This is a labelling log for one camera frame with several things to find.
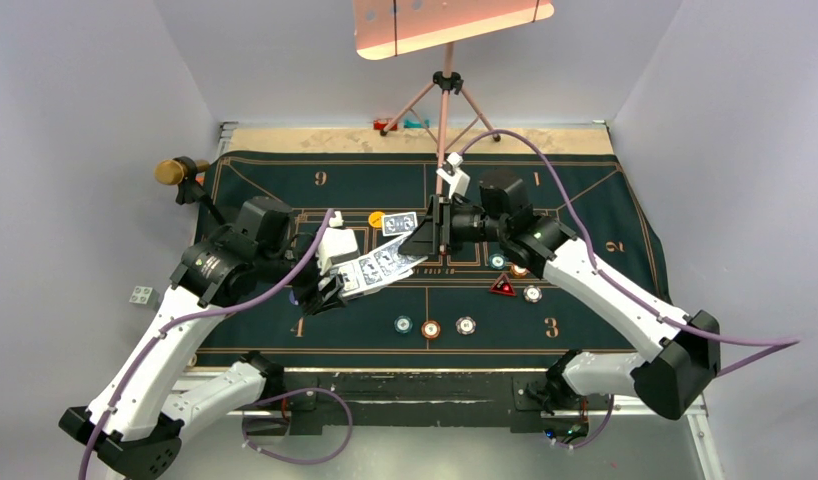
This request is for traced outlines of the blue playing card deck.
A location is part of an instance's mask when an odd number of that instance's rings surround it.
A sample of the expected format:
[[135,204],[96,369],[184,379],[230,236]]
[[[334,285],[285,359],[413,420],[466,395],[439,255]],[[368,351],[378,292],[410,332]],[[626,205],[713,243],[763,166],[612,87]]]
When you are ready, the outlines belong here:
[[414,268],[427,257],[399,252],[408,237],[408,234],[398,236],[368,254],[334,266],[329,276],[341,281],[339,296],[351,300],[370,295],[411,276]]

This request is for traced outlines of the blue playing card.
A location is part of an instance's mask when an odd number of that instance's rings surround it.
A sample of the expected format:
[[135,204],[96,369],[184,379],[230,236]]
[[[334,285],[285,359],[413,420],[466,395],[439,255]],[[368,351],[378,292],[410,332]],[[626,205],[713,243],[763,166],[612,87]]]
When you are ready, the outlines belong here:
[[414,211],[386,214],[381,218],[381,232],[384,237],[411,233],[417,226],[418,217]]

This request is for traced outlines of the white blue chip stack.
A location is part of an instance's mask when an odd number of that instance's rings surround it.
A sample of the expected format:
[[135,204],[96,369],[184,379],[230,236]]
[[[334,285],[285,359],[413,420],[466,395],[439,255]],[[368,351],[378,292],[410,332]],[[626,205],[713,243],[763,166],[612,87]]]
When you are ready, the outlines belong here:
[[476,332],[477,323],[472,317],[463,316],[455,322],[455,328],[460,335],[468,336]]

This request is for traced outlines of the green blue poker chip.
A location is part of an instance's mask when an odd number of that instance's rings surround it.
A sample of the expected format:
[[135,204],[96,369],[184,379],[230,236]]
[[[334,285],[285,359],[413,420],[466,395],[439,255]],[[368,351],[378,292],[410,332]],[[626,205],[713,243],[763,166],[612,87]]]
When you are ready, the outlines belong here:
[[494,253],[488,257],[488,264],[495,270],[503,270],[507,266],[507,259],[502,254]]
[[412,331],[414,323],[408,316],[401,315],[394,320],[394,330],[399,334],[408,334]]

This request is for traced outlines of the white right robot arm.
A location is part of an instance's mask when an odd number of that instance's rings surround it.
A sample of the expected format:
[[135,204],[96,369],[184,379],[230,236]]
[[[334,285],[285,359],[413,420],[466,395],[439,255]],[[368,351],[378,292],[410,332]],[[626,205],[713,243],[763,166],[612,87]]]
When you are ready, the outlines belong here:
[[455,167],[438,174],[451,190],[431,197],[423,220],[400,246],[401,254],[438,257],[466,243],[497,243],[510,262],[572,295],[634,349],[627,354],[566,352],[548,368],[545,386],[525,393],[544,410],[569,409],[589,395],[622,395],[677,420],[718,375],[720,325],[712,315],[688,315],[600,260],[585,233],[535,212],[516,174],[484,172],[477,204],[464,195],[467,174]]

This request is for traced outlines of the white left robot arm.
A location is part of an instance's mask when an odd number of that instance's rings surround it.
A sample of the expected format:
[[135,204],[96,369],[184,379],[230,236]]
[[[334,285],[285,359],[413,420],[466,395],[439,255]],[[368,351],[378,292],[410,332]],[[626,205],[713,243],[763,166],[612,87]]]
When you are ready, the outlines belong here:
[[340,301],[325,280],[327,248],[344,222],[328,210],[312,235],[289,235],[285,203],[255,197],[234,221],[187,248],[161,305],[125,364],[88,405],[71,407],[60,428],[128,479],[156,479],[185,442],[241,407],[269,409],[289,393],[283,368],[250,351],[222,374],[182,394],[174,385],[208,335],[231,316],[291,289],[307,313]]

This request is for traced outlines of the orange poker chip stack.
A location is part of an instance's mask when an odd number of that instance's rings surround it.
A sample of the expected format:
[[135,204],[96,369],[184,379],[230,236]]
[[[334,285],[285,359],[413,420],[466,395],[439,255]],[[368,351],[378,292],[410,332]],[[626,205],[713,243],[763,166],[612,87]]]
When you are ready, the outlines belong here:
[[435,340],[441,335],[442,328],[437,321],[427,320],[421,325],[420,331],[425,339]]

